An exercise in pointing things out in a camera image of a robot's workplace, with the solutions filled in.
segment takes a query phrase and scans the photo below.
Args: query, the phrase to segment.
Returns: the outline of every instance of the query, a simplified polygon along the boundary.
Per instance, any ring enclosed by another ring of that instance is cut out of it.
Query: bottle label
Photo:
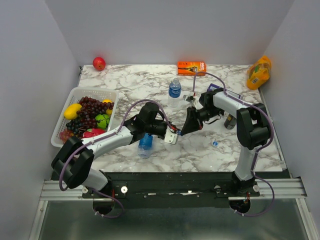
[[[152,147],[152,140],[153,140],[153,137],[152,135],[149,135],[148,133],[146,133],[144,135],[144,137],[140,140],[139,142],[139,146],[142,146],[144,148],[150,148]]]
[[[180,94],[181,94],[181,88],[178,90],[174,90],[171,87],[169,87],[169,96],[171,98],[176,99],[176,98],[180,97]]]

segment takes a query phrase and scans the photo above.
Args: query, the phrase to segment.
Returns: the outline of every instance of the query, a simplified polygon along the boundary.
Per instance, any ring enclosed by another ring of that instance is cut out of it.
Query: grapes
[[[74,136],[73,132],[68,129],[65,129],[59,134],[59,138],[62,140],[63,143],[65,143],[68,140],[68,138],[72,136]]]

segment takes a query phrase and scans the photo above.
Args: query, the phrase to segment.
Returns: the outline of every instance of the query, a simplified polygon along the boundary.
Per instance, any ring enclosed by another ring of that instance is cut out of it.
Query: green fruit
[[[110,117],[107,114],[99,114],[95,120],[99,129],[106,129],[110,123]]]

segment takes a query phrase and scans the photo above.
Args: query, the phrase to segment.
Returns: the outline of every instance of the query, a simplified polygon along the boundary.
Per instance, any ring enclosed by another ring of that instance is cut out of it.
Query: water bottle
[[[139,141],[138,155],[141,158],[147,159],[152,154],[152,141],[153,137],[148,133]]]
[[[178,107],[181,94],[181,84],[178,78],[173,79],[169,85],[168,105],[172,108]]]

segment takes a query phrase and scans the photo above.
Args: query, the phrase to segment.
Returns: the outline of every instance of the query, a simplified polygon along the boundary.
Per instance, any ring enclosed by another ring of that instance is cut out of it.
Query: mango
[[[68,120],[73,120],[78,117],[77,111],[80,111],[82,108],[81,104],[74,103],[67,107],[67,109],[64,111],[63,116]]]

